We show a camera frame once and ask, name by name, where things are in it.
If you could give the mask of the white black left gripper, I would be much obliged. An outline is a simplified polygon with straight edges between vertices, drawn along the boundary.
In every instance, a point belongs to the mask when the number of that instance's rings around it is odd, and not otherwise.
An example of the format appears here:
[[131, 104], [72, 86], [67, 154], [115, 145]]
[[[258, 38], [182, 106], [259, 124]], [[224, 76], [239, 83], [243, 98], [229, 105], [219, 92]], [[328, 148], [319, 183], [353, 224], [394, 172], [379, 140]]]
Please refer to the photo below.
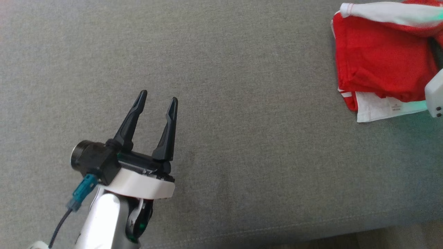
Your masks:
[[[130, 152], [133, 149], [132, 139], [146, 98], [147, 90], [140, 91], [113, 138], [121, 151]], [[166, 125], [152, 157], [135, 152], [119, 153], [117, 159], [121, 165], [120, 171], [109, 185], [100, 184], [99, 187], [115, 194], [144, 200], [172, 197], [175, 179], [170, 175], [170, 162], [174, 156], [177, 112], [178, 99], [173, 97], [165, 115]]]

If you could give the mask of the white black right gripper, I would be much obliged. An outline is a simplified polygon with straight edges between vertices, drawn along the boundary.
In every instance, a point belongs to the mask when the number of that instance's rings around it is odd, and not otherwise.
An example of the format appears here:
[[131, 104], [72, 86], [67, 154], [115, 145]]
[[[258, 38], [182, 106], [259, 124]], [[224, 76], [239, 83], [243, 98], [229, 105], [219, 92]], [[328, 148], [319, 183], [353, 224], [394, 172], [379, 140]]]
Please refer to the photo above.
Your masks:
[[433, 37], [430, 38], [430, 50], [440, 71], [427, 83], [424, 89], [425, 101], [431, 117], [440, 118], [443, 113], [443, 49]]

